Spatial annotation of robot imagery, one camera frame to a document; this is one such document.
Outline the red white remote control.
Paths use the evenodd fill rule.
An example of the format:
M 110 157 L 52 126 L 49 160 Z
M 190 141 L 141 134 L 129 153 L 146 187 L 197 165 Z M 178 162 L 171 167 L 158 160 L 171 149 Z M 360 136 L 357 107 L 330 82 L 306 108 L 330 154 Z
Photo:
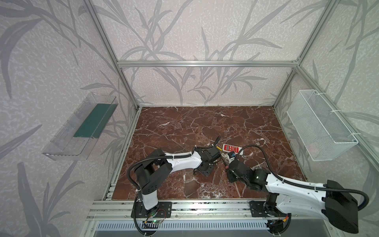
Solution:
M 227 152 L 227 153 L 234 152 L 234 153 L 238 154 L 242 150 L 242 147 L 238 147 L 238 146 L 234 146 L 234 145 L 229 145 L 229 144 L 224 144 L 223 147 L 222 147 L 222 150 L 224 152 Z

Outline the red handled screwdriver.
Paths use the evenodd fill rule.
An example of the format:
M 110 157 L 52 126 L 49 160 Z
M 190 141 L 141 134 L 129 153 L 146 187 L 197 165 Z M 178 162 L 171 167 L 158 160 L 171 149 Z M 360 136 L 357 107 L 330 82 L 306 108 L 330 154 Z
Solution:
M 217 146 L 217 144 L 219 143 L 221 137 L 222 137 L 222 136 L 219 135 L 219 136 L 216 138 L 216 140 L 215 140 L 214 143 L 213 143 L 213 146 Z

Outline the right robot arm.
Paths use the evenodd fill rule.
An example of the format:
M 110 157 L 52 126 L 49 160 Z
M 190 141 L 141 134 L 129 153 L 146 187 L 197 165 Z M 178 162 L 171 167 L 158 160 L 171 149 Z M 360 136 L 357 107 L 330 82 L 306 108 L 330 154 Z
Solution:
M 253 170 L 239 160 L 226 167 L 228 180 L 239 181 L 248 188 L 267 193 L 265 202 L 249 203 L 252 216 L 282 217 L 284 230 L 291 215 L 300 214 L 327 220 L 341 231 L 357 234 L 358 212 L 368 205 L 366 193 L 345 189 L 338 182 L 307 183 L 281 177 L 263 169 Z

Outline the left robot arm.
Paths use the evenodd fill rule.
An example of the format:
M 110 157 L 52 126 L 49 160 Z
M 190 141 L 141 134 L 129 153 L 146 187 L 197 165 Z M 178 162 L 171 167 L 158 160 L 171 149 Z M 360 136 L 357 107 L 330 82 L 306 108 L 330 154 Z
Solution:
M 194 147 L 190 152 L 178 154 L 156 149 L 145 159 L 132 164 L 126 175 L 137 190 L 137 199 L 143 203 L 145 210 L 150 211 L 158 207 L 158 188 L 171 173 L 194 169 L 209 176 L 220 157 L 216 146 Z

